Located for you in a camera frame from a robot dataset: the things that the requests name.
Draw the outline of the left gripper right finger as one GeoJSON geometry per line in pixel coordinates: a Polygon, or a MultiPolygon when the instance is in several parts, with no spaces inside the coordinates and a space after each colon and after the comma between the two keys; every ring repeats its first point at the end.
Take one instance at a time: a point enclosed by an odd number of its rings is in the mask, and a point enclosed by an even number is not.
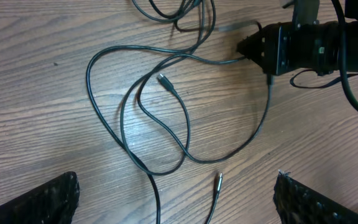
{"type": "Polygon", "coordinates": [[[273,202],[282,223],[353,224],[358,213],[279,171],[273,202]]]}

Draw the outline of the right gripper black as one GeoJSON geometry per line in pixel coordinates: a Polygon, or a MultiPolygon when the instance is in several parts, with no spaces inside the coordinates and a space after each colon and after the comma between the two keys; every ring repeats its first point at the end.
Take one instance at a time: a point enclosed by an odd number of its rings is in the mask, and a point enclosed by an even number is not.
{"type": "Polygon", "coordinates": [[[269,75],[283,75],[294,70],[290,65],[289,46],[293,25],[279,22],[264,27],[259,32],[247,36],[237,44],[236,50],[245,58],[252,60],[269,75]]]}

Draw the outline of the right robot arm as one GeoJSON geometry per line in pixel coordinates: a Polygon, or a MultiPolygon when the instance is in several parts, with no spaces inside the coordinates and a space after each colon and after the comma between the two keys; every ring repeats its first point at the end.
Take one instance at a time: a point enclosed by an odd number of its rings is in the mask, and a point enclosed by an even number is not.
{"type": "Polygon", "coordinates": [[[358,0],[346,0],[344,34],[337,21],[319,23],[318,0],[282,1],[293,8],[290,22],[260,27],[237,45],[237,51],[262,68],[264,73],[282,75],[299,68],[326,75],[339,70],[341,52],[346,52],[346,70],[358,72],[358,0]]]}

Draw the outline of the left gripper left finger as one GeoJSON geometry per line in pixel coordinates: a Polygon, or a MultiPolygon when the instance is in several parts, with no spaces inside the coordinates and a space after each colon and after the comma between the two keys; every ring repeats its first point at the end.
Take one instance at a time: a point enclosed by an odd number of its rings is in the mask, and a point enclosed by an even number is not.
{"type": "Polygon", "coordinates": [[[0,223],[70,224],[78,207],[80,186],[73,171],[0,205],[0,223]]]}

